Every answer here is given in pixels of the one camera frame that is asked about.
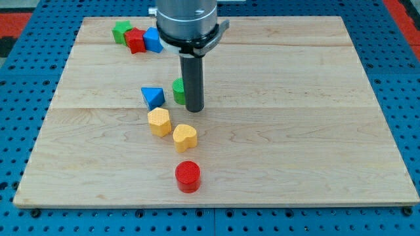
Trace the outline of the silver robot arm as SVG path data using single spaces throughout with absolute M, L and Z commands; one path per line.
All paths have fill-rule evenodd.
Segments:
M 216 0 L 157 0 L 161 45 L 179 56 L 186 109 L 204 108 L 203 57 L 221 41 L 230 21 L 218 22 Z

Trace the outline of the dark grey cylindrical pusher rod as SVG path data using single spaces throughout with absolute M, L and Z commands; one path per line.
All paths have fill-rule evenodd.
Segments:
M 204 108 L 202 58 L 180 57 L 186 109 L 197 113 Z

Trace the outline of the black clamp ring mount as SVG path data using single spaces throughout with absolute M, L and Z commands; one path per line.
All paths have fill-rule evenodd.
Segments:
M 223 33 L 230 27 L 230 21 L 225 20 L 208 33 L 198 39 L 177 39 L 157 25 L 159 42 L 165 50 L 185 58 L 202 58 L 213 50 L 221 41 Z

